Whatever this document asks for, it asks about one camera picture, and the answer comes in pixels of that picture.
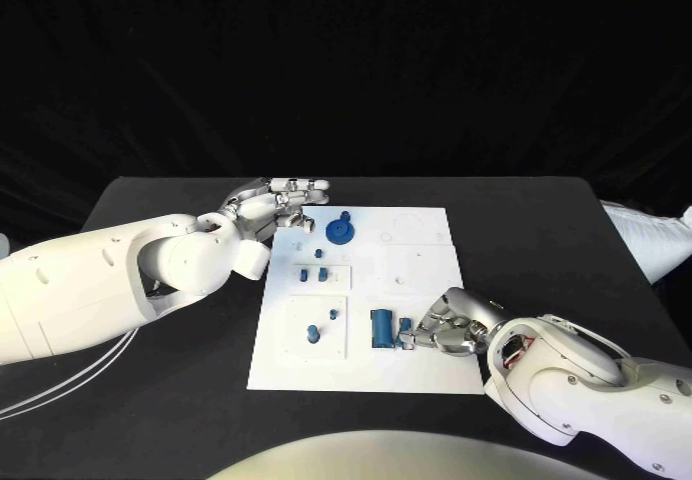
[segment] hole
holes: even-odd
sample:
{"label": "hole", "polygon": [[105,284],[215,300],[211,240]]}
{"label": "hole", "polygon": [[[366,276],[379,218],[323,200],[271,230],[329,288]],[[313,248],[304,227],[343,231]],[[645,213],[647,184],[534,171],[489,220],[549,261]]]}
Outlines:
{"label": "hole", "polygon": [[688,382],[685,382],[683,380],[678,379],[675,381],[675,386],[678,387],[678,391],[686,396],[689,397],[692,395],[692,388],[689,387],[689,384]]}
{"label": "hole", "polygon": [[36,278],[39,279],[39,282],[43,284],[43,285],[48,285],[48,276],[46,274],[43,273],[43,271],[40,270],[40,268],[36,270]]}
{"label": "hole", "polygon": [[101,250],[101,256],[104,257],[105,263],[113,267],[115,265],[115,262],[111,258],[111,255],[108,254],[108,251],[104,249]]}

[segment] black tablecloth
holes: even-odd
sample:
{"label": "black tablecloth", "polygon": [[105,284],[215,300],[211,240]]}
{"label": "black tablecloth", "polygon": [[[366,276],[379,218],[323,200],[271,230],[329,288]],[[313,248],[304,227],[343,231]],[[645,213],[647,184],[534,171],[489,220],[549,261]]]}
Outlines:
{"label": "black tablecloth", "polygon": [[[123,178],[85,230],[213,211],[244,179]],[[332,204],[444,207],[467,288],[523,316],[555,313],[633,354],[692,366],[588,185],[574,178],[332,179]],[[248,391],[264,280],[232,275],[201,303],[140,330],[101,376],[0,425],[7,478],[203,478],[267,448],[324,433],[397,429],[516,446],[611,478],[647,478],[588,434],[555,447],[487,397]],[[0,395],[39,392],[108,345],[3,367]]]}

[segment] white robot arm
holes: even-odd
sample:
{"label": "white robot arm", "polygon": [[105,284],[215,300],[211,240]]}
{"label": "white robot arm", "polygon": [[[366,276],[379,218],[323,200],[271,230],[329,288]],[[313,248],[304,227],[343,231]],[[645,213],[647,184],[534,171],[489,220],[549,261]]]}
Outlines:
{"label": "white robot arm", "polygon": [[454,356],[487,352],[486,394],[544,440],[564,446],[590,432],[649,472],[692,477],[692,370],[632,358],[552,315],[515,318],[460,288],[447,291],[401,338]]}
{"label": "white robot arm", "polygon": [[312,232],[301,205],[327,203],[327,188],[323,180],[258,179],[213,213],[58,238],[2,259],[0,364],[105,342],[202,300],[234,270],[258,280],[270,259],[261,242],[277,227]]}

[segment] white paper sheet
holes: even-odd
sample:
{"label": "white paper sheet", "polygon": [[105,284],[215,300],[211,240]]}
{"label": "white paper sheet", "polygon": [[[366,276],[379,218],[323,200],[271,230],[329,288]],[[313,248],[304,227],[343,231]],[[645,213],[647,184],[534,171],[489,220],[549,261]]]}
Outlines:
{"label": "white paper sheet", "polygon": [[[335,245],[324,229],[345,210],[356,234]],[[392,310],[394,327],[401,317],[415,326],[447,288],[463,286],[444,209],[320,206],[304,212],[314,233],[280,229],[274,236],[248,389],[482,395],[476,356],[372,348],[371,310]],[[320,267],[330,272],[326,282]],[[310,324],[320,328],[314,345]]]}

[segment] black backdrop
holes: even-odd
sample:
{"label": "black backdrop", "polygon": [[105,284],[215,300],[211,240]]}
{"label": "black backdrop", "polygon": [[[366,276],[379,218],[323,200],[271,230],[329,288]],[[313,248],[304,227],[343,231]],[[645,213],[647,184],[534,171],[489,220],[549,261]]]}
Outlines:
{"label": "black backdrop", "polygon": [[691,200],[689,17],[659,3],[0,1],[0,231],[120,175],[575,175]]}

